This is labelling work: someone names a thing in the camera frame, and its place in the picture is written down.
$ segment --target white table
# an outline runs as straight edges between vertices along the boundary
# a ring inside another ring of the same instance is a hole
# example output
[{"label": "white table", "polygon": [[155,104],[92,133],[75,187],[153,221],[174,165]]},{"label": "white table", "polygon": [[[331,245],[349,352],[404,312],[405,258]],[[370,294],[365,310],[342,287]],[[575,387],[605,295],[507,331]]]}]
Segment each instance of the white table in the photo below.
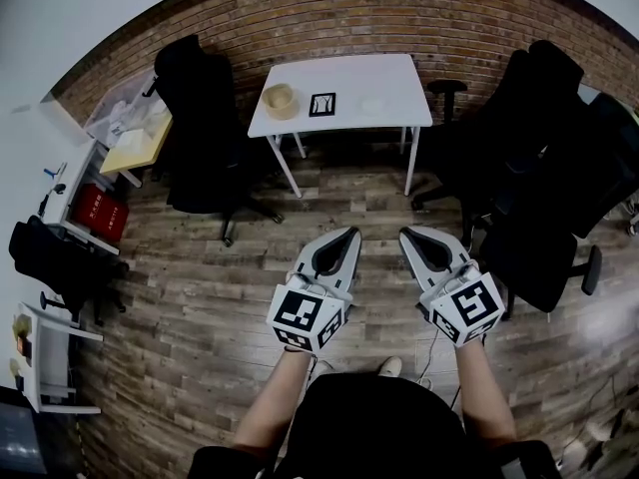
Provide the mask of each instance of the white table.
[{"label": "white table", "polygon": [[75,393],[76,389],[66,384],[51,385],[41,382],[41,361],[43,360],[41,356],[41,352],[43,351],[41,339],[43,328],[99,341],[102,341],[102,335],[80,330],[78,329],[78,323],[50,315],[46,311],[30,307],[26,303],[18,304],[18,314],[25,314],[31,318],[31,333],[27,337],[29,342],[31,342],[31,365],[27,363],[26,358],[20,355],[17,350],[15,352],[15,358],[20,365],[20,374],[24,378],[24,390],[22,393],[29,400],[33,409],[38,413],[75,413],[84,415],[100,413],[100,408],[96,406],[66,406],[42,403],[43,395],[68,397],[69,394]]},{"label": "white table", "polygon": [[62,194],[52,192],[49,195],[42,222],[47,226],[62,227],[77,238],[89,241],[107,252],[118,255],[120,251],[117,248],[92,236],[91,233],[70,221],[70,210],[76,192],[82,186],[82,181],[86,176],[90,176],[91,180],[102,189],[111,188],[111,182],[98,173],[98,165],[102,164],[107,151],[104,146],[95,140],[89,140],[73,148],[72,151],[73,154],[67,159],[67,166],[64,171],[61,171],[52,183],[52,186],[62,183],[67,188]]},{"label": "white table", "polygon": [[[432,126],[426,97],[412,59],[404,54],[328,57],[273,66],[265,88],[289,84],[300,103],[292,119],[278,121],[267,114],[260,98],[249,127],[249,137],[267,137],[293,191],[302,196],[280,151],[282,136],[293,134],[305,156],[300,132],[353,128],[401,128],[400,150],[406,128],[412,130],[412,146],[404,194],[410,192],[419,130]],[[309,117],[313,94],[336,93],[333,116]]]}]

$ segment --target human arm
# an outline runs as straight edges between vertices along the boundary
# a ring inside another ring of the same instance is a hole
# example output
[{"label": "human arm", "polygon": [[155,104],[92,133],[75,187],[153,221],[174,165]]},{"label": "human arm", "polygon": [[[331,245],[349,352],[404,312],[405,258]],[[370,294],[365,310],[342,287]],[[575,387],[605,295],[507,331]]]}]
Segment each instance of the human arm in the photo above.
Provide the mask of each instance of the human arm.
[{"label": "human arm", "polygon": [[466,432],[487,449],[515,442],[515,421],[479,339],[455,348]]},{"label": "human arm", "polygon": [[298,407],[310,363],[308,353],[282,353],[269,381],[240,423],[234,449],[265,460],[277,456]]}]

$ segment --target person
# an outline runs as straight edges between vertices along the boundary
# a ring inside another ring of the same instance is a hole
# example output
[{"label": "person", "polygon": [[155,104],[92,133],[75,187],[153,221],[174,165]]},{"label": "person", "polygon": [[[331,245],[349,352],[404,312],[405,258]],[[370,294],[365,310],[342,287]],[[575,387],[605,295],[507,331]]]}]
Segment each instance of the person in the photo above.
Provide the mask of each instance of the person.
[{"label": "person", "polygon": [[296,412],[312,357],[286,347],[231,448],[199,449],[189,478],[560,477],[545,444],[517,441],[481,341],[455,354],[463,426],[437,395],[399,378],[398,357],[377,375],[316,375]]}]

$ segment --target white cube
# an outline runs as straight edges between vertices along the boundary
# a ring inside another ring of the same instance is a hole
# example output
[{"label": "white cube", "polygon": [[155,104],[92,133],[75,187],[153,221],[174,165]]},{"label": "white cube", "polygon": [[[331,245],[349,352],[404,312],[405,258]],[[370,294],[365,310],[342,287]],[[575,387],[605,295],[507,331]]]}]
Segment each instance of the white cube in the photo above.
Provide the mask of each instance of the white cube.
[{"label": "white cube", "polygon": [[319,352],[345,322],[343,300],[281,284],[267,316],[280,342],[310,353]]},{"label": "white cube", "polygon": [[486,333],[504,312],[501,296],[489,273],[433,300],[428,307],[430,322],[457,347]]}]

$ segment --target person's right arm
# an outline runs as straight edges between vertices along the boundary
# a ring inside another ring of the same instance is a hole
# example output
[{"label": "person's right arm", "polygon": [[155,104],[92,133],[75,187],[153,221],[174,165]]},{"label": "person's right arm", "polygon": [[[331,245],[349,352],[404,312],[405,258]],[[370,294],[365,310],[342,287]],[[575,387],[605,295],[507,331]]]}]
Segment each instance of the person's right arm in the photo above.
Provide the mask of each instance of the person's right arm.
[{"label": "person's right arm", "polygon": [[485,448],[516,442],[515,421],[480,339],[455,348],[466,434]]}]

